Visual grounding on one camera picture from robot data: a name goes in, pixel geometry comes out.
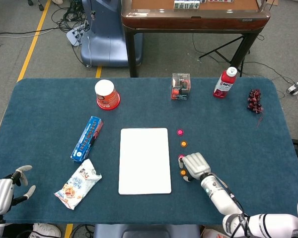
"toy in box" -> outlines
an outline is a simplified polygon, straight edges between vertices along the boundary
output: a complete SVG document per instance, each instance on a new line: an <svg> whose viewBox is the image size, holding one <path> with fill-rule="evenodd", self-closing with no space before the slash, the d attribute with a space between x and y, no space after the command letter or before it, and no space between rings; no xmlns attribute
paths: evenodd
<svg viewBox="0 0 298 238"><path fill-rule="evenodd" d="M187 100L191 90L189 73L173 73L171 81L171 99Z"/></svg>

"red bottle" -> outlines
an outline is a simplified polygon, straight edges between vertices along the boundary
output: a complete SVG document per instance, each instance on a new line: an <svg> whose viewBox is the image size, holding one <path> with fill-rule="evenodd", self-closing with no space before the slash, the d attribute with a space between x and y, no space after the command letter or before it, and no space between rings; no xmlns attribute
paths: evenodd
<svg viewBox="0 0 298 238"><path fill-rule="evenodd" d="M227 70L225 70L215 85L213 96L217 98L224 98L230 88L233 86L236 80L236 74L237 69L234 67L229 67Z"/></svg>

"cup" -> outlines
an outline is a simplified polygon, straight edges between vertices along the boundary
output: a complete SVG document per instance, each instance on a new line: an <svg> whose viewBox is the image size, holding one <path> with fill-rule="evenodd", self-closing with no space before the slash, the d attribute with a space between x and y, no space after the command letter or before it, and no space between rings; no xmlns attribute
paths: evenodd
<svg viewBox="0 0 298 238"><path fill-rule="evenodd" d="M97 104L103 110L113 110L120 103L120 95L116 91L114 84L107 80L99 80L95 85Z"/></svg>

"brown table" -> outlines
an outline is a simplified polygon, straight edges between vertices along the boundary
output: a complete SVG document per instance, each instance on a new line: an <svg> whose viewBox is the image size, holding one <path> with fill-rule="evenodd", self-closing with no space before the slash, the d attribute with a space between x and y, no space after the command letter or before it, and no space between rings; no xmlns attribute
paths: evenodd
<svg viewBox="0 0 298 238"><path fill-rule="evenodd" d="M239 67L270 18L265 0L201 3L199 9L173 9L174 0L121 0L131 77L137 77L134 35L140 32L242 34L230 65Z"/></svg>

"yellow tape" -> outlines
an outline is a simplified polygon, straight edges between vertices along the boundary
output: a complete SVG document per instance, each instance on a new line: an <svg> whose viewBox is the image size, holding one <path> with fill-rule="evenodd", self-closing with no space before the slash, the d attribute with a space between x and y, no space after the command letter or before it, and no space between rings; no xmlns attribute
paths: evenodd
<svg viewBox="0 0 298 238"><path fill-rule="evenodd" d="M98 66L96 70L95 78L100 78L102 66Z"/></svg>
<svg viewBox="0 0 298 238"><path fill-rule="evenodd" d="M36 44L36 42L37 42L37 40L38 40L38 38L39 38L38 35L41 33L41 32L39 32L39 31L42 29L42 26L43 26L43 23L44 23L46 14L47 14L47 12L48 12L50 3L51 3L51 0L48 0L48 1L46 2L46 4L45 4L44 11L43 11L43 13L42 13L42 16L41 16L41 19L40 19L38 28L36 29L37 32L35 33L35 36L33 37L32 44L31 44L31 46L30 46L30 49L29 49L29 51L28 51L28 54L27 54L27 56L26 56L26 58L25 58L25 61L24 61L24 63L23 63L23 66L22 66L22 69L21 69L21 72L20 72L20 74L19 74L19 77L18 77L17 82L21 81L21 80L23 79L24 75L25 75L26 68L28 67L28 64L29 64L29 62L30 62L30 59L31 59L31 57L32 57L32 53L33 53L33 51L34 51L35 44Z"/></svg>
<svg viewBox="0 0 298 238"><path fill-rule="evenodd" d="M72 230L73 230L73 224L67 224L66 225L66 229L65 229L64 238L70 238L70 235L72 233Z"/></svg>

